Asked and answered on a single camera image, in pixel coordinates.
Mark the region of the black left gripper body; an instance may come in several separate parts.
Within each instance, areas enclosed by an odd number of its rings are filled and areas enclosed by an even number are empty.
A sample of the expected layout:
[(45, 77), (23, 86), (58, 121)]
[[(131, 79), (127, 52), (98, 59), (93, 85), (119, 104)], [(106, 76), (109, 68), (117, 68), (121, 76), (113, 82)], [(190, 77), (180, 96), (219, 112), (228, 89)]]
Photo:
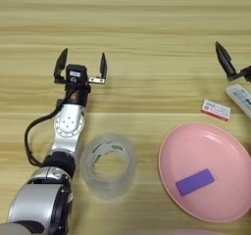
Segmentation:
[(62, 107), (64, 104), (79, 105), (85, 107), (87, 104), (88, 94), (91, 92), (90, 84), (105, 84), (105, 77), (74, 77), (70, 76), (64, 79), (58, 76), (54, 79), (55, 83), (65, 85), (65, 98), (59, 99), (56, 103), (57, 107)]

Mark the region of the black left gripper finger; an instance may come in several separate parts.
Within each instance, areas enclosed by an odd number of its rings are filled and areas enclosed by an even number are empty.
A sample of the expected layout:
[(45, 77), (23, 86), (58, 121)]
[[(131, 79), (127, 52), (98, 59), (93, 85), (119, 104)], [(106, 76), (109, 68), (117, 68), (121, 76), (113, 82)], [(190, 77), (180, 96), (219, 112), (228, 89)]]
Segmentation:
[(55, 79), (61, 79), (61, 73), (62, 70), (65, 68), (66, 61), (67, 61), (67, 56), (68, 56), (68, 49), (65, 48), (62, 53), (60, 54), (58, 60), (56, 61), (56, 65), (54, 68), (54, 78)]
[(100, 73), (101, 73), (101, 77), (103, 79), (106, 79), (106, 76), (107, 76), (107, 61), (106, 61), (106, 56), (105, 56), (105, 53), (103, 52), (102, 53), (102, 56), (101, 56), (101, 62), (100, 62)]

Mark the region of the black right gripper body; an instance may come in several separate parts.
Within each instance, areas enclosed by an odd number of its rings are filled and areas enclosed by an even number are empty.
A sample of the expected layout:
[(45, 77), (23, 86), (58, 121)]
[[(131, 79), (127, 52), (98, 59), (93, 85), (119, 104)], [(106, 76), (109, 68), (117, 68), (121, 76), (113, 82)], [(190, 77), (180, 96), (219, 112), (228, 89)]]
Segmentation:
[(239, 79), (240, 77), (244, 77), (247, 82), (251, 83), (251, 66), (242, 69), (240, 72), (234, 70), (233, 73), (229, 76), (228, 80), (233, 81)]

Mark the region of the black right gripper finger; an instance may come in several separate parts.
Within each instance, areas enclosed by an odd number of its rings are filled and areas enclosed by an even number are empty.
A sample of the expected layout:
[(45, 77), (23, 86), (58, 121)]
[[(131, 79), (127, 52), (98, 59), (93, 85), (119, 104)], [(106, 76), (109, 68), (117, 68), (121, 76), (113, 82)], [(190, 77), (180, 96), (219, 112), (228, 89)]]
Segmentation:
[(215, 47), (218, 60), (226, 73), (227, 79), (233, 80), (234, 78), (236, 78), (237, 72), (233, 64), (231, 63), (231, 57), (229, 53), (219, 42), (215, 43)]

